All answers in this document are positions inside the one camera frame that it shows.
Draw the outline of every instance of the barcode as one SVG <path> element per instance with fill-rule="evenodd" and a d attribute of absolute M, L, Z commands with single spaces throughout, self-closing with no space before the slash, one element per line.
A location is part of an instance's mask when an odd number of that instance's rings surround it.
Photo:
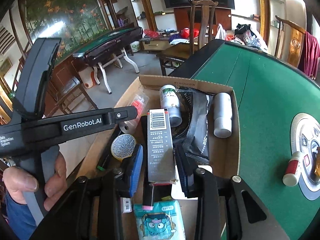
<path fill-rule="evenodd" d="M 122 199 L 122 213 L 130 213 L 132 211 L 131 199 L 130 198 L 121 198 Z"/>
<path fill-rule="evenodd" d="M 166 130 L 164 109 L 153 109 L 150 114 L 150 130 Z"/>

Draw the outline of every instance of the maroon cloth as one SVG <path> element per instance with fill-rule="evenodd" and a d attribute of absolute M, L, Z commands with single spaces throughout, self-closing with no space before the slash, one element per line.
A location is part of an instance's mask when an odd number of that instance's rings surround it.
<path fill-rule="evenodd" d="M 306 32 L 298 69 L 300 69 L 308 77 L 310 77 L 311 75 L 316 77 L 319 57 L 320 46 L 317 39 L 310 33 Z"/>

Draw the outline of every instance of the drawer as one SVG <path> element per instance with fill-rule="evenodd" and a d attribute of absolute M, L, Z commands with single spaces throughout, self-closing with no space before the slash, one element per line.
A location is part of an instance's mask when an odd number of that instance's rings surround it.
<path fill-rule="evenodd" d="M 145 41 L 143 41 L 142 44 L 144 50 L 161 51 L 171 47 L 168 40 L 150 41 L 149 44 L 146 44 Z"/>

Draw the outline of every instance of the metal bolt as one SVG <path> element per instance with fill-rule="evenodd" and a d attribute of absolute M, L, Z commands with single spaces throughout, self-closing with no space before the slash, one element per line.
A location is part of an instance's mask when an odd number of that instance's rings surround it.
<path fill-rule="evenodd" d="M 236 182 L 236 183 L 241 182 L 241 178 L 240 178 L 239 176 L 233 176 L 233 177 L 232 177 L 232 180 L 233 180 L 234 182 Z"/>
<path fill-rule="evenodd" d="M 198 173 L 198 174 L 204 174 L 204 173 L 205 173 L 205 169 L 203 169 L 203 168 L 196 168 L 196 173 Z"/>
<path fill-rule="evenodd" d="M 121 168 L 114 168 L 112 172 L 114 174 L 120 174 L 120 173 L 122 173 L 122 169 Z"/>
<path fill-rule="evenodd" d="M 85 177 L 85 176 L 81 176 L 81 177 L 78 178 L 78 182 L 79 183 L 85 183 L 86 180 L 87 180 L 87 177 Z"/>

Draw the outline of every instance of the blue sleeve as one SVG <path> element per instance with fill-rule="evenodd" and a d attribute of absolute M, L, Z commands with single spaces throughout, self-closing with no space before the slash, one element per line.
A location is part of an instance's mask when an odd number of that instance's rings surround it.
<path fill-rule="evenodd" d="M 28 240 L 36 229 L 36 222 L 28 206 L 16 203 L 8 192 L 5 202 L 10 227 L 20 240 Z"/>

